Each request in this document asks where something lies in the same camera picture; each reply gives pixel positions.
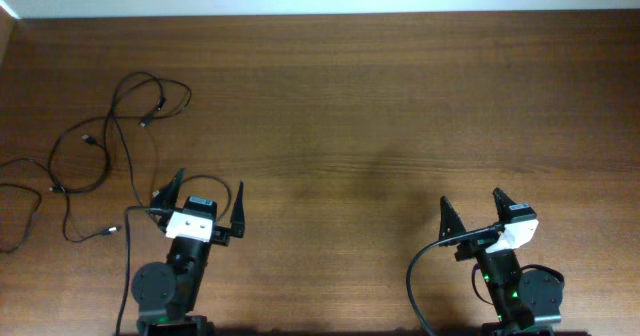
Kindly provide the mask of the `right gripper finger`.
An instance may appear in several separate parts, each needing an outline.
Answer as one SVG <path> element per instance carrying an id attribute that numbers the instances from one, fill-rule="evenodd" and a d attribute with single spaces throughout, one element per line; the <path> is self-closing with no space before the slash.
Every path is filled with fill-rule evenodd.
<path id="1" fill-rule="evenodd" d="M 495 188 L 492 191 L 492 195 L 494 197 L 499 220 L 510 221 L 512 219 L 510 206 L 513 204 L 513 201 L 500 188 Z"/>
<path id="2" fill-rule="evenodd" d="M 446 196 L 440 198 L 440 241 L 460 241 L 466 234 L 462 220 Z"/>

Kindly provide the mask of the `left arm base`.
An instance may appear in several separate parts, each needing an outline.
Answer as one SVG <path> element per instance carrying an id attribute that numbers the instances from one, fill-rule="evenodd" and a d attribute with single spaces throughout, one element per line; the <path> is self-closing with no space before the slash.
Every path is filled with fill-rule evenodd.
<path id="1" fill-rule="evenodd" d="M 152 323 L 138 320 L 141 336 L 215 336 L 215 325 L 205 316 L 186 316 L 183 320 Z"/>

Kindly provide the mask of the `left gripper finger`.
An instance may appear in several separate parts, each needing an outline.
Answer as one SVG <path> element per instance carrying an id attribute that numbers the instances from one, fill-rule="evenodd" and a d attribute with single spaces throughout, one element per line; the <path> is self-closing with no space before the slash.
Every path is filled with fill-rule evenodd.
<path id="1" fill-rule="evenodd" d="M 231 228 L 232 229 L 244 229 L 245 228 L 245 213 L 243 204 L 244 183 L 240 182 L 236 199 L 233 205 L 231 213 Z"/>
<path id="2" fill-rule="evenodd" d="M 181 168 L 171 181 L 152 194 L 151 208 L 173 209 L 176 205 L 179 190 L 184 179 L 185 169 Z"/>

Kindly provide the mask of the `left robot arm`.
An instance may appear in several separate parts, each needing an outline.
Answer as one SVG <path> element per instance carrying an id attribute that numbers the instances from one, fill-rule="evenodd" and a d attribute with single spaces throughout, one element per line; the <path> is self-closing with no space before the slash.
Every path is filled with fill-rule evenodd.
<path id="1" fill-rule="evenodd" d="M 213 335 L 215 325 L 207 317 L 193 315 L 199 289 L 214 245 L 227 247 L 243 238 L 244 185 L 225 210 L 231 213 L 228 227 L 219 224 L 222 214 L 213 200 L 190 196 L 177 206 L 180 188 L 191 179 L 180 169 L 168 184 L 152 194 L 145 211 L 158 218 L 158 228 L 172 240 L 164 262 L 142 266 L 126 276 L 126 294 L 138 304 L 140 335 Z"/>

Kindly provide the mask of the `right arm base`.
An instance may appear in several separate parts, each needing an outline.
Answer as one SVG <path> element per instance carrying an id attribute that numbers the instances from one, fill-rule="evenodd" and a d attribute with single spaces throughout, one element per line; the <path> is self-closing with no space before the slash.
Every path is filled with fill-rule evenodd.
<path id="1" fill-rule="evenodd" d="M 484 323 L 480 327 L 481 336 L 543 336 L 554 335 L 554 328 L 562 322 L 561 316 L 536 317 L 531 326 L 521 327 L 515 321 L 502 315 L 497 322 Z"/>

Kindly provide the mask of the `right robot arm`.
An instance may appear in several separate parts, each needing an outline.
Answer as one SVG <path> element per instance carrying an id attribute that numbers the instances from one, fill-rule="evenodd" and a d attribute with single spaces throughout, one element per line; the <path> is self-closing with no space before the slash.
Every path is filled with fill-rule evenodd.
<path id="1" fill-rule="evenodd" d="M 476 262 L 499 319 L 499 332 L 551 328 L 561 322 L 564 276 L 546 266 L 522 265 L 516 255 L 532 240 L 539 225 L 537 213 L 499 188 L 492 195 L 498 221 L 473 231 L 466 230 L 448 198 L 441 197 L 440 245 L 454 246 L 458 262 Z"/>

